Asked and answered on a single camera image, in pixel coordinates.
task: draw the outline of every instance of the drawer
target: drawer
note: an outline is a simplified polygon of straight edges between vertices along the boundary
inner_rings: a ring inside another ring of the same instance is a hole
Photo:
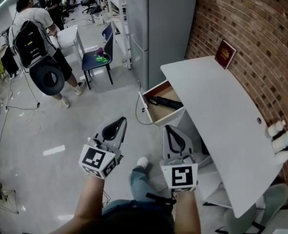
[[[162,126],[183,114],[185,110],[184,107],[181,107],[176,110],[161,105],[156,106],[148,101],[148,98],[156,96],[160,96],[175,101],[180,101],[173,87],[167,80],[160,83],[159,85],[156,85],[155,87],[146,91],[143,94],[139,92],[139,97],[141,98],[145,111],[148,115],[148,118],[152,123],[158,126]]]

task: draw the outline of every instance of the red book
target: red book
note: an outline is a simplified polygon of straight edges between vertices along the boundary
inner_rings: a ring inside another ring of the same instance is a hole
[[[236,49],[231,46],[225,40],[221,41],[221,44],[216,52],[215,60],[224,68],[227,69],[233,59]]]

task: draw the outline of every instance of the red brick wall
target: red brick wall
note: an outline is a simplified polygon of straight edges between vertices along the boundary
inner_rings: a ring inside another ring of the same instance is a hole
[[[284,119],[288,130],[288,0],[197,0],[186,58],[215,55],[222,39],[267,124]],[[288,184],[288,161],[279,175]]]

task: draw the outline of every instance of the purple object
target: purple object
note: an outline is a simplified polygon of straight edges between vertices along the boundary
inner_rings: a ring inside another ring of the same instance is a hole
[[[100,56],[104,55],[104,50],[103,50],[103,48],[97,49],[97,50],[96,50],[96,53],[97,53],[98,55],[100,55]]]

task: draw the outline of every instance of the refrigerator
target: refrigerator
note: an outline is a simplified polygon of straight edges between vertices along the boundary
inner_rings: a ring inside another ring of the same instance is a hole
[[[165,80],[160,66],[185,57],[196,0],[126,0],[131,67],[144,91]]]

